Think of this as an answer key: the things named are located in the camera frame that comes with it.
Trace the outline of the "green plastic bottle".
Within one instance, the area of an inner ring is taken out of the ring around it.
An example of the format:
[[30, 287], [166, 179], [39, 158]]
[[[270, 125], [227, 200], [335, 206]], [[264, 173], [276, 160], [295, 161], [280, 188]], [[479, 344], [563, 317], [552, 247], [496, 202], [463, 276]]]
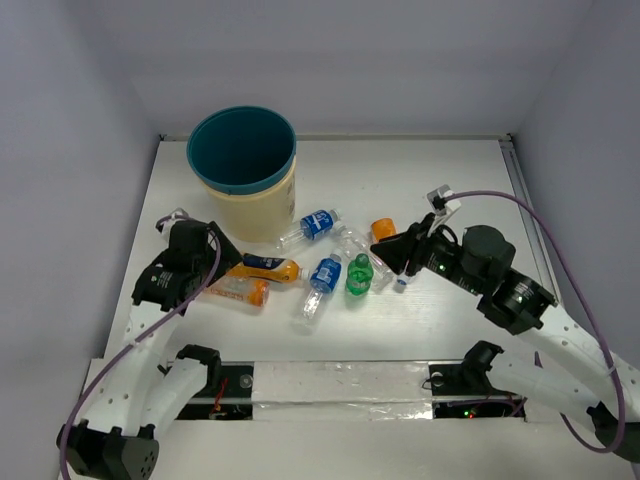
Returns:
[[365, 253], [357, 254], [347, 268], [346, 290], [354, 296], [364, 295], [369, 291], [373, 277], [369, 256]]

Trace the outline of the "orange juice bottle blue label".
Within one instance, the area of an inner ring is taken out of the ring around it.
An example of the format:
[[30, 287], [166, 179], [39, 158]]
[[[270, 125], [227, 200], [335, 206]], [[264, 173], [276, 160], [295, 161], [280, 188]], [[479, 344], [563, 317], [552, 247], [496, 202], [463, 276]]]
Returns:
[[227, 275], [238, 278], [258, 278], [279, 284], [293, 284], [307, 281], [310, 272], [291, 259], [244, 253], [242, 262], [233, 267]]

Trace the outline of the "orange floral label bottle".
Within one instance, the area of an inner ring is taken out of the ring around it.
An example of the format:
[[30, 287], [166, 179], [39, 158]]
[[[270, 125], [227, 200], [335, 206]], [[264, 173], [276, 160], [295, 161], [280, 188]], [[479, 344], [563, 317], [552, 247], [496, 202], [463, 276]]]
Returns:
[[268, 300], [270, 284], [257, 278], [222, 277], [204, 293], [230, 298], [251, 306], [263, 307]]

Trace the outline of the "blue label water bottle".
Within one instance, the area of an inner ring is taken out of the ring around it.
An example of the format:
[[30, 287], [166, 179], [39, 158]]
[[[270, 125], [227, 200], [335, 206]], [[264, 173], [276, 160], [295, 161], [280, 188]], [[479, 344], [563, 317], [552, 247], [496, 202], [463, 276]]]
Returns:
[[342, 272], [342, 253], [334, 249], [321, 259], [311, 273], [308, 293], [300, 313], [295, 317], [294, 327], [302, 332], [312, 332], [332, 298]]

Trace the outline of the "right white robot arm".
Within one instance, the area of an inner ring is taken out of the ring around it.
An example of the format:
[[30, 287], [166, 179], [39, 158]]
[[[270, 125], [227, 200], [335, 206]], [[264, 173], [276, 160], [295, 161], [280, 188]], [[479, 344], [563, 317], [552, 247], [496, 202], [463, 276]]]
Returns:
[[615, 455], [639, 460], [639, 371], [582, 328], [553, 294], [513, 269], [515, 247], [495, 228], [466, 228], [461, 239], [428, 214], [403, 233], [374, 244], [373, 254], [394, 273], [423, 269], [478, 297], [478, 311], [495, 326], [551, 357], [556, 375], [508, 357], [480, 341], [465, 355], [462, 384], [470, 391], [502, 390], [553, 408], [592, 431]]

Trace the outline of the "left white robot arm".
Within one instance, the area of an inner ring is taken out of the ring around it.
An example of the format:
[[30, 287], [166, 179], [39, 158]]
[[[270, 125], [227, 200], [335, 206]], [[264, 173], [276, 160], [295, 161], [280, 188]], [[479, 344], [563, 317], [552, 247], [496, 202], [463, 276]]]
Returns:
[[166, 349], [187, 308], [242, 255], [215, 222], [180, 215], [160, 221], [167, 247], [140, 273], [119, 351], [84, 388], [58, 437], [63, 479], [148, 479], [159, 438], [195, 395], [221, 383], [217, 350]]

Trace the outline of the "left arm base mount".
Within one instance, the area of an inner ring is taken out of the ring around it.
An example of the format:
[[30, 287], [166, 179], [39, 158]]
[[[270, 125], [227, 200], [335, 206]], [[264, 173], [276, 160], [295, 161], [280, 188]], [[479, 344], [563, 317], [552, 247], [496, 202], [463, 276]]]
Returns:
[[206, 386], [178, 414], [178, 420], [253, 419], [253, 363], [223, 363], [216, 386]]

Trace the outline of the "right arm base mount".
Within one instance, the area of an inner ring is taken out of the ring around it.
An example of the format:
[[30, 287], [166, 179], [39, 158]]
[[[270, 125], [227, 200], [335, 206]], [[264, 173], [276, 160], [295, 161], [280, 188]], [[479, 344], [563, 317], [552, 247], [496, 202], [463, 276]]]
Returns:
[[431, 364], [422, 388], [435, 419], [526, 418], [523, 397], [465, 379], [459, 363]]

